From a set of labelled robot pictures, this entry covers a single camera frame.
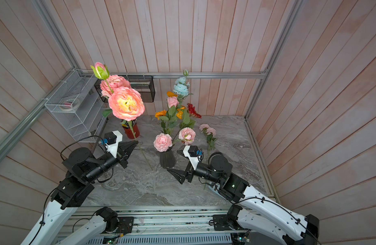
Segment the pink orange peony stem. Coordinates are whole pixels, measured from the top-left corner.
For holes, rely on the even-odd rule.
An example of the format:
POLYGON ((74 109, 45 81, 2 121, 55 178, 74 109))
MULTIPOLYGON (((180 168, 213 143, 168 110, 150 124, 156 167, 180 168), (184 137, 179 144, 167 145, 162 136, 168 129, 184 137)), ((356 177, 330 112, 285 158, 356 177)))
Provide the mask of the pink orange peony stem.
MULTIPOLYGON (((101 81, 107 82, 107 79, 111 76, 105 64, 97 62, 91 68, 95 77, 101 81)), ((113 90, 108 82, 107 85, 111 94, 107 97, 109 108, 105 110, 105 116, 112 113, 116 118, 127 121, 132 129, 131 121, 136 120, 145 112, 141 94, 130 87, 122 86, 113 90)))

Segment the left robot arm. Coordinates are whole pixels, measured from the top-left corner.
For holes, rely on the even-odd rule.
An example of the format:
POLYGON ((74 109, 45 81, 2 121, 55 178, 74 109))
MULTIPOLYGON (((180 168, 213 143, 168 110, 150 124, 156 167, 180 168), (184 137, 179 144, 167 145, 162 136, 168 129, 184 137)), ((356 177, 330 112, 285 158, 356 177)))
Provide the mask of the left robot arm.
MULTIPOLYGON (((87 148, 73 151, 62 163, 68 169, 66 178, 47 197, 43 214, 37 224, 22 241, 24 245, 50 245, 66 221, 83 204, 94 190, 96 180, 117 164, 127 167, 128 158, 138 141, 122 140, 119 131, 107 133, 101 142, 106 153, 96 158, 87 148)), ((106 232, 123 234, 131 231, 131 225, 121 222, 117 213, 109 207, 95 212, 86 224, 60 242, 62 245, 84 245, 93 237, 106 232)))

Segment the pink peony single stem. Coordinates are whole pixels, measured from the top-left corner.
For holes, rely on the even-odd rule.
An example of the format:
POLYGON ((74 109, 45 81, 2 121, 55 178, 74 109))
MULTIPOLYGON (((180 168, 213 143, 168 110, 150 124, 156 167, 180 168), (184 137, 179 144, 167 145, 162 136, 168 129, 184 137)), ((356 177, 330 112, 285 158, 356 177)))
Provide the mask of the pink peony single stem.
POLYGON ((173 140, 169 134, 160 133, 156 136, 153 145, 158 152, 166 152, 173 146, 173 140))

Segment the small pink carnation stem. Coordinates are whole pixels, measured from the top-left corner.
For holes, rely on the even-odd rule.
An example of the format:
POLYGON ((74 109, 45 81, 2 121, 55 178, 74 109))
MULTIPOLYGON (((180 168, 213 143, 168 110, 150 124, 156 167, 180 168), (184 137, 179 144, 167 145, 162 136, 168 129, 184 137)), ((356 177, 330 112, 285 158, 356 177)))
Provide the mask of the small pink carnation stem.
POLYGON ((215 142, 217 141, 216 130, 208 124, 201 124, 199 129, 206 137, 208 151, 213 151, 215 149, 215 142))

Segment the light pink peony stem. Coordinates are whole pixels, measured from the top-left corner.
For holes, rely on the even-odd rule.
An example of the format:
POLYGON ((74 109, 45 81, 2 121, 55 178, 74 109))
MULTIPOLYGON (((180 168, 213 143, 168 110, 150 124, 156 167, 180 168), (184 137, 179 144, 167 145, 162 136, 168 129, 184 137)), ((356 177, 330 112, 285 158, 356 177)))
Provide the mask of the light pink peony stem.
POLYGON ((186 127, 179 131, 179 140, 187 145, 192 145, 196 137, 196 133, 192 128, 186 127))

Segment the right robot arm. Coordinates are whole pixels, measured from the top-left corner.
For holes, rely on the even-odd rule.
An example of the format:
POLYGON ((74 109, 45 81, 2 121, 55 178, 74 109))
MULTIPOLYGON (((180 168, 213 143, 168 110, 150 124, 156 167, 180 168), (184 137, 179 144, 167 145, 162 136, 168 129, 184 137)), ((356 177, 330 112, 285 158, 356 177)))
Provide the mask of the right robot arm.
POLYGON ((250 185, 232 171, 232 164, 220 152, 203 163, 204 153, 197 146, 185 146, 179 155, 189 160, 185 170, 169 169, 180 184, 204 179, 219 196, 231 203, 228 212, 209 221, 216 231, 261 233, 283 245, 318 245, 319 219, 295 213, 250 185))

